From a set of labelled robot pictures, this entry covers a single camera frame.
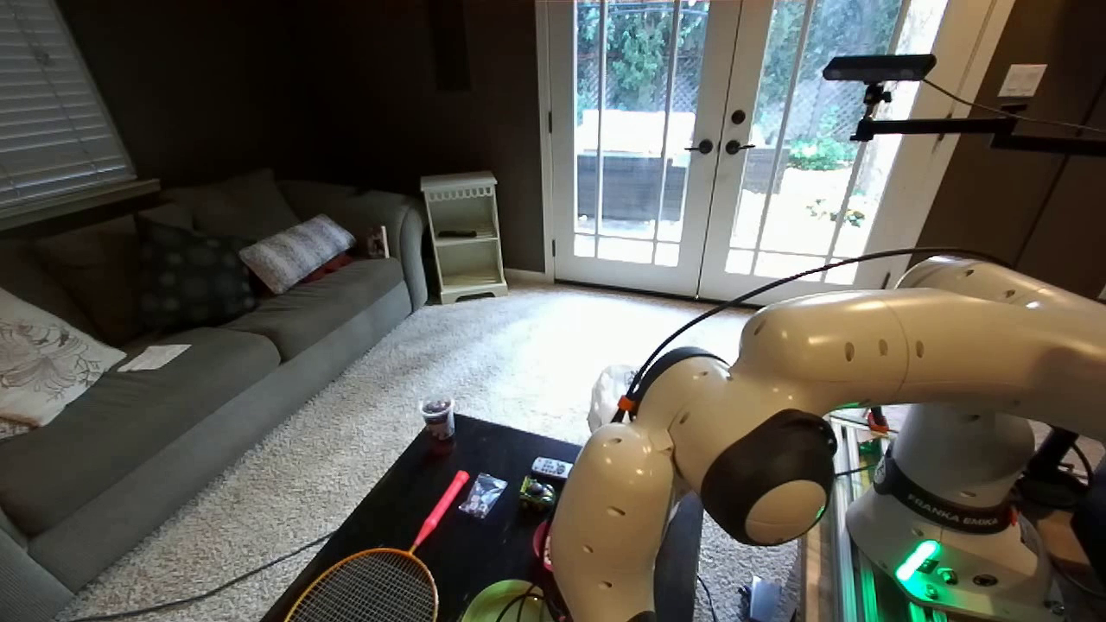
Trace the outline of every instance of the beige carpet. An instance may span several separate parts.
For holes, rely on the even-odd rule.
[[[594,377],[607,364],[639,364],[697,310],[687,301],[533,283],[513,283],[505,296],[422,309],[108,569],[64,617],[188,597],[331,533],[412,441],[422,396],[451,396],[465,415],[584,441]],[[680,343],[732,359],[740,325],[741,313],[725,310]],[[311,555],[313,551],[200,605],[142,617],[258,617]],[[792,583],[796,596],[796,567],[799,547],[745,551],[706,523],[695,617],[732,622],[740,588],[753,576]]]

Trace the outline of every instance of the gray couch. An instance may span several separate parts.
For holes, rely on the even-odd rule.
[[[240,317],[155,339],[188,348],[161,371],[109,371],[53,425],[0,439],[0,617],[58,615],[80,588],[426,303],[426,225],[415,199],[329,184],[276,186],[298,219],[331,214],[351,232],[387,225],[392,259],[361,259],[265,296]],[[195,227],[205,219],[217,227],[229,203],[248,212],[254,199],[235,195],[235,184],[161,196],[187,203]],[[0,286],[94,332],[87,309],[54,277],[33,242],[0,242]]]

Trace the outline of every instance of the window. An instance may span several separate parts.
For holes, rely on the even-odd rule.
[[[54,0],[0,0],[0,227],[138,186]]]

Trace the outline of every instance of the french door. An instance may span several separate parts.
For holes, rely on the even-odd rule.
[[[909,212],[883,195],[909,166],[898,138],[849,143],[865,83],[822,80],[834,55],[932,53],[950,23],[988,59],[995,37],[977,44],[995,9],[963,23],[948,0],[553,8],[553,277],[714,301],[856,257],[887,239],[880,212]],[[917,83],[891,86],[909,115]],[[856,283],[861,271],[834,271],[781,295]]]

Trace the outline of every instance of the red tennis racket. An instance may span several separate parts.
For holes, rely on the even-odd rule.
[[[415,551],[443,526],[464,484],[471,484],[471,469],[451,474],[412,551],[373,547],[336,560],[291,605],[286,622],[434,622],[437,583]]]

